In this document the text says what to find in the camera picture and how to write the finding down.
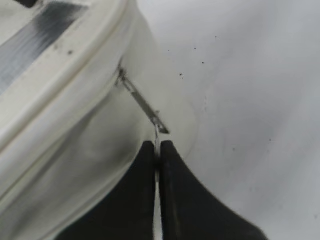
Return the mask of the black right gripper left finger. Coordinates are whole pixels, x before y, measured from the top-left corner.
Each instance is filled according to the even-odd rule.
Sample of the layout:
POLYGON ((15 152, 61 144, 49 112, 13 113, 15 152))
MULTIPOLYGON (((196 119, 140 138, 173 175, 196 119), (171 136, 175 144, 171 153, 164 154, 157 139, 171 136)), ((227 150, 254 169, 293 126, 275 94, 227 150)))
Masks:
POLYGON ((155 210, 155 147, 145 141, 117 186, 59 240, 152 240, 155 210))

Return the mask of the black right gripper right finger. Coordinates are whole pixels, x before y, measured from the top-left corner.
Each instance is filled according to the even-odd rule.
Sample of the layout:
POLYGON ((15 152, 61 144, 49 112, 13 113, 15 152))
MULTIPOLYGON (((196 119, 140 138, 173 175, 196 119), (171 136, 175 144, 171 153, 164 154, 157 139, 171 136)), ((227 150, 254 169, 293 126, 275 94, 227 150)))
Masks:
POLYGON ((172 141, 160 147, 160 205, 165 240, 265 240, 267 236, 212 195, 172 141))

